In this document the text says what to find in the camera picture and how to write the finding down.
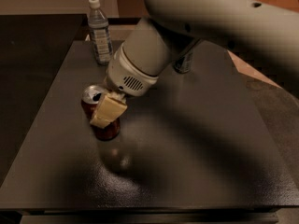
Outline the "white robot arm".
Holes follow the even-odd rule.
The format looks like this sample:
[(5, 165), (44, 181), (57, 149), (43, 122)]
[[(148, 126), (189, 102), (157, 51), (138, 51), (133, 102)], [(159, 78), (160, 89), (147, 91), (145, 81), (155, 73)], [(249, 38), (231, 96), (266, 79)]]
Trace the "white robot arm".
[(144, 0), (139, 21), (107, 67), (91, 123), (105, 128), (168, 64), (200, 41), (219, 45), (291, 94), (299, 90), (299, 14), (256, 0)]

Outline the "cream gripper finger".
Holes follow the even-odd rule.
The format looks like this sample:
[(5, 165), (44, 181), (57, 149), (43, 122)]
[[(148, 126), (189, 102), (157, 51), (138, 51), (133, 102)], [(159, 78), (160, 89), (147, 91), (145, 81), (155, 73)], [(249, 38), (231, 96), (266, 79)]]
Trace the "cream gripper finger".
[(93, 126), (104, 129), (119, 118), (126, 109), (127, 104), (124, 94), (114, 91), (103, 93), (93, 112), (90, 123)]

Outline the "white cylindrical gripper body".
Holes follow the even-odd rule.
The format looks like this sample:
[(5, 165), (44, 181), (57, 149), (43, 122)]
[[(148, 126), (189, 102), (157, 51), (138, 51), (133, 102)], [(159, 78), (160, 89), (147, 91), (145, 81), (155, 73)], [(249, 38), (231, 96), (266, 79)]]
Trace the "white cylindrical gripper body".
[(110, 90), (122, 92), (128, 96), (143, 96), (158, 78), (146, 75), (135, 68), (127, 58), (123, 47), (124, 44), (121, 44), (109, 62), (106, 85)]

